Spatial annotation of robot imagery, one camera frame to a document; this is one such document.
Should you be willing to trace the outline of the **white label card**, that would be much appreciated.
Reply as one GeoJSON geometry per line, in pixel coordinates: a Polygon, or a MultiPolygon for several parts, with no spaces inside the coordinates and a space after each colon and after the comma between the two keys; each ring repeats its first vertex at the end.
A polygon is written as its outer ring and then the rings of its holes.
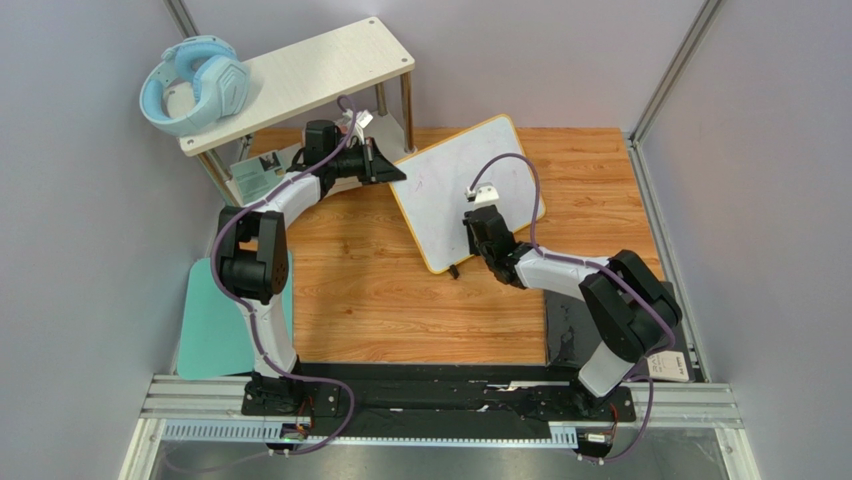
{"type": "Polygon", "coordinates": [[[680,351],[662,351],[646,359],[648,375],[654,380],[689,383],[691,364],[680,351]]]}

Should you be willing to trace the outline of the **white wooden shelf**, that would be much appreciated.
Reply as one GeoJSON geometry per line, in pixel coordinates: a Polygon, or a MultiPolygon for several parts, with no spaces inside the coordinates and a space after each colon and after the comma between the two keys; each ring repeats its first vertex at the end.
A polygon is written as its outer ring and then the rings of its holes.
{"type": "Polygon", "coordinates": [[[414,57],[384,23],[370,17],[245,60],[251,86],[242,111],[179,145],[196,157],[225,202],[240,205],[237,183],[216,148],[248,141],[256,132],[333,104],[343,94],[371,90],[375,112],[366,134],[391,161],[415,152],[412,113],[414,57]]]}

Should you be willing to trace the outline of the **teal booklet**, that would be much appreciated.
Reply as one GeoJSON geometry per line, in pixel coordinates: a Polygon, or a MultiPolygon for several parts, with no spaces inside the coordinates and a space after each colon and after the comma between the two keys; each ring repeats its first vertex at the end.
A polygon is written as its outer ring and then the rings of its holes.
{"type": "Polygon", "coordinates": [[[242,204],[247,205],[268,195],[283,181],[302,146],[294,144],[234,163],[230,167],[242,204]]]}

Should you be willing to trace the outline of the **light blue headphones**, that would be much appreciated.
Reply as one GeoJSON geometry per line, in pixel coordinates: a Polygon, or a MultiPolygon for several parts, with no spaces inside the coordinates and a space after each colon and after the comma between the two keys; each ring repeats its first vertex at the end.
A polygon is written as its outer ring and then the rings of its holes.
{"type": "Polygon", "coordinates": [[[139,106],[154,127],[185,137],[239,113],[249,88],[250,69],[230,44],[213,35],[192,36],[163,52],[143,83],[139,106]],[[176,83],[191,87],[194,106],[185,115],[172,117],[164,111],[164,99],[176,83]]]}

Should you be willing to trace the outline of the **yellow framed whiteboard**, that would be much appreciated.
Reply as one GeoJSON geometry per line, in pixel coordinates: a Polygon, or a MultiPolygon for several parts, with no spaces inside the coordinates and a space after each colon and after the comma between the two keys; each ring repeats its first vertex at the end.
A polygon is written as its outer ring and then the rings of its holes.
{"type": "Polygon", "coordinates": [[[391,191],[430,273],[444,273],[471,257],[462,223],[473,208],[466,199],[471,184],[496,188],[498,211],[513,232],[529,226],[535,192],[531,168],[506,158],[482,170],[506,153],[524,150],[514,122],[502,114],[396,163],[407,179],[393,182],[391,191]]]}

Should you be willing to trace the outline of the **teal mat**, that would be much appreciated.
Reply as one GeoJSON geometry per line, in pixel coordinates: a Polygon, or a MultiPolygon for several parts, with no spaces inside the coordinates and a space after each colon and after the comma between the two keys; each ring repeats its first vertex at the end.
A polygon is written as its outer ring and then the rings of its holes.
{"type": "MultiPolygon", "coordinates": [[[[255,345],[250,325],[240,306],[217,287],[211,272],[210,258],[198,260],[189,271],[184,304],[176,372],[184,380],[207,380],[220,376],[243,374],[255,369],[255,345]]],[[[279,367],[295,370],[293,348],[293,288],[288,273],[284,290],[270,304],[270,318],[275,332],[284,332],[287,341],[273,354],[273,340],[263,336],[264,349],[279,367]]]]}

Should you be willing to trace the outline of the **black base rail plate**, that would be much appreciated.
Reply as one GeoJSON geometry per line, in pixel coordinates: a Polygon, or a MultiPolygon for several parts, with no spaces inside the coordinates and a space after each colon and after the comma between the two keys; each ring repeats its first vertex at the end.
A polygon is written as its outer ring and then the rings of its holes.
{"type": "Polygon", "coordinates": [[[349,437],[538,440],[552,422],[609,430],[637,419],[628,388],[602,399],[580,390],[577,372],[531,365],[306,363],[305,381],[251,374],[242,414],[299,417],[308,431],[349,437]]]}

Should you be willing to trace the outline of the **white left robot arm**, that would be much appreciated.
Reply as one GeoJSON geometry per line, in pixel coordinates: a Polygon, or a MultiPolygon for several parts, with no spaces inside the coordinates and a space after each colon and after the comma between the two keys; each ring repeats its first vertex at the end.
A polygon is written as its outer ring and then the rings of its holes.
{"type": "Polygon", "coordinates": [[[281,294],[289,276],[287,228],[323,200],[340,180],[361,186],[405,179],[380,152],[364,121],[343,127],[309,122],[303,146],[280,183],[245,207],[226,207],[211,252],[217,287],[242,311],[255,366],[246,392],[253,400],[279,403],[286,411],[303,400],[307,378],[297,374],[298,355],[288,334],[281,294]]]}

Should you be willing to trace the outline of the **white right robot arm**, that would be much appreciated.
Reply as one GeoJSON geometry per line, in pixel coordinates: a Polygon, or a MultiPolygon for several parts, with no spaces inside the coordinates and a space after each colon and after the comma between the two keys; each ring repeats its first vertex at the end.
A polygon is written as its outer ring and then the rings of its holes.
{"type": "Polygon", "coordinates": [[[573,257],[518,241],[494,205],[466,212],[462,223],[471,252],[501,283],[586,304],[601,338],[578,374],[587,395],[608,396],[641,360],[675,345],[682,310],[635,252],[573,257]]]}

